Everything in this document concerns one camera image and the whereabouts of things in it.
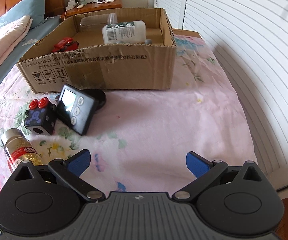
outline wooden bedside table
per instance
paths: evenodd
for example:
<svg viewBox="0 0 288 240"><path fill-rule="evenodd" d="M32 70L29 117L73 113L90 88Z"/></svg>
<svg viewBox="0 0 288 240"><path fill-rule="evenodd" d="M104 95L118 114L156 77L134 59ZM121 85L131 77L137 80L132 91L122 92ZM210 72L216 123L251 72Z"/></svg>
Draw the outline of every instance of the wooden bedside table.
<svg viewBox="0 0 288 240"><path fill-rule="evenodd" d="M114 2L108 2L108 3L88 3L84 5L81 9L78 9L76 6L71 10L67 10L65 19L80 13L88 13L88 12L95 12L106 9L117 9L117 8L122 8L122 0L114 0ZM62 21L64 20L64 15L65 12L61 15Z"/></svg>

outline pillow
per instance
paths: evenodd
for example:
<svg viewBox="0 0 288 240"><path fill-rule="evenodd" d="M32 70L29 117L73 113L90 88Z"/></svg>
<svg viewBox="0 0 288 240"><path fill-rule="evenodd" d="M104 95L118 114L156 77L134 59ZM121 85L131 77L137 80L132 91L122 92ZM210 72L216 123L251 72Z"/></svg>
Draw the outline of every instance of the pillow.
<svg viewBox="0 0 288 240"><path fill-rule="evenodd" d="M0 28L4 25L30 15L33 19L31 28L44 22L45 0L22 0L0 17Z"/></svg>

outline red button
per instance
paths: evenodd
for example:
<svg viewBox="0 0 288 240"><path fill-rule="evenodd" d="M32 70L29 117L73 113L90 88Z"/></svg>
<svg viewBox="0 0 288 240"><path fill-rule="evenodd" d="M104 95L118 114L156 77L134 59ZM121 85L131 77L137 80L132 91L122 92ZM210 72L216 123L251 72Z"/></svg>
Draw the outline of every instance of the red button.
<svg viewBox="0 0 288 240"><path fill-rule="evenodd" d="M38 103L38 108L44 108L48 105L48 103L49 103L48 98L46 98L46 97L42 98Z"/></svg>
<svg viewBox="0 0 288 240"><path fill-rule="evenodd" d="M38 106L38 100L34 99L33 101L31 101L31 103L29 104L29 109L30 110L34 110L37 106Z"/></svg>

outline gray bottle cap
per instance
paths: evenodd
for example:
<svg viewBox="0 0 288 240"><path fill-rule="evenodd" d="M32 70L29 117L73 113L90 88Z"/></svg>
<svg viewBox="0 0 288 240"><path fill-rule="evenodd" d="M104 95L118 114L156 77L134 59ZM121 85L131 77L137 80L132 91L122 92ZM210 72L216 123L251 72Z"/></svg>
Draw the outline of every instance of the gray bottle cap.
<svg viewBox="0 0 288 240"><path fill-rule="evenodd" d="M14 137L25 138L23 133L18 128L11 128L9 130L6 130L5 133L3 133L3 135L1 136L1 141L2 141L3 146L5 147L7 142Z"/></svg>

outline barcode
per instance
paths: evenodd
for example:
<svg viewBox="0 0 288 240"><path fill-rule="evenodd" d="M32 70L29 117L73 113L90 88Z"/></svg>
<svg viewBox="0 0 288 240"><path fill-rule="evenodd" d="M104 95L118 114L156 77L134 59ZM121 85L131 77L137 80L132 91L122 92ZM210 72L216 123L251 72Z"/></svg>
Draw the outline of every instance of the barcode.
<svg viewBox="0 0 288 240"><path fill-rule="evenodd" d="M107 37L108 37L108 40L109 40L109 41L115 40L114 31L113 31L113 30L108 31L108 32L107 32Z"/></svg>

